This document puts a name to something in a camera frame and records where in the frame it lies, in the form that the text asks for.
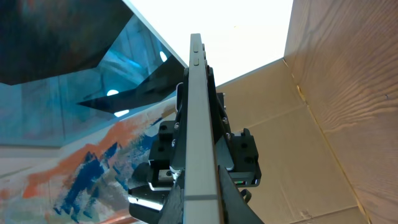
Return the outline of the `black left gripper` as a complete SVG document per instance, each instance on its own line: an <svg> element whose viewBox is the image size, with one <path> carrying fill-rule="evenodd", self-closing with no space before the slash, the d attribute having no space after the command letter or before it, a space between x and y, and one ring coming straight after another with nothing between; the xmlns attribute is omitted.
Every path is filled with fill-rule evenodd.
<svg viewBox="0 0 398 224"><path fill-rule="evenodd" d="M261 181L261 169L254 137L248 129L238 134L231 133L223 93L216 92L215 76L210 66L207 72L216 164L226 168L240 192L257 187ZM177 85L176 119L161 122L148 162L139 164L129 181L129 213L140 221L159 221L160 211L175 183L172 172L178 176L185 169L188 78L189 68L185 68L183 82Z"/></svg>

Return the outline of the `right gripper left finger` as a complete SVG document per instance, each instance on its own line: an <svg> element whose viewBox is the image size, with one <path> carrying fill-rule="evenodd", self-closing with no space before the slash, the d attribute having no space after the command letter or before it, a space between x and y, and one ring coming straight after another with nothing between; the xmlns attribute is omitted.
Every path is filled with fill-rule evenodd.
<svg viewBox="0 0 398 224"><path fill-rule="evenodd" d="M160 211L158 224L182 224L184 207L185 174L180 174L175 181L167 201Z"/></svg>

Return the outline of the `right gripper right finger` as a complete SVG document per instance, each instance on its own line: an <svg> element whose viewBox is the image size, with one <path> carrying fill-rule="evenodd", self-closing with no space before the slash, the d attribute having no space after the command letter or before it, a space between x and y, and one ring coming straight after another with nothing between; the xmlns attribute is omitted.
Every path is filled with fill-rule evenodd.
<svg viewBox="0 0 398 224"><path fill-rule="evenodd" d="M247 189L241 192L235 186L228 171L218 166L224 222L227 224L264 224L248 205L251 193Z"/></svg>

